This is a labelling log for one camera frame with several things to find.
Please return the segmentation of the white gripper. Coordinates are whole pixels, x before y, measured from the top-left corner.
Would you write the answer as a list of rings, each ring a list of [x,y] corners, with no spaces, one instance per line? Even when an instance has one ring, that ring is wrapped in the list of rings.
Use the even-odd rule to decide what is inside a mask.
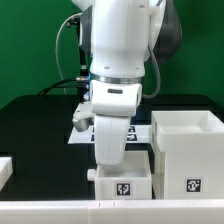
[[[79,103],[72,117],[73,142],[87,140],[90,121],[94,123],[96,163],[104,167],[118,166],[123,160],[131,118],[93,114],[89,101]]]

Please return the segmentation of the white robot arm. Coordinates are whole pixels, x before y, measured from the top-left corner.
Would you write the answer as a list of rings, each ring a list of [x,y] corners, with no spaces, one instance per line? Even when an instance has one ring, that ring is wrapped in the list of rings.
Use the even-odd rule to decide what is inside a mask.
[[[182,28],[174,0],[71,0],[82,10],[80,45],[92,56],[90,101],[95,159],[121,163],[131,118],[143,97],[144,64],[169,60]]]

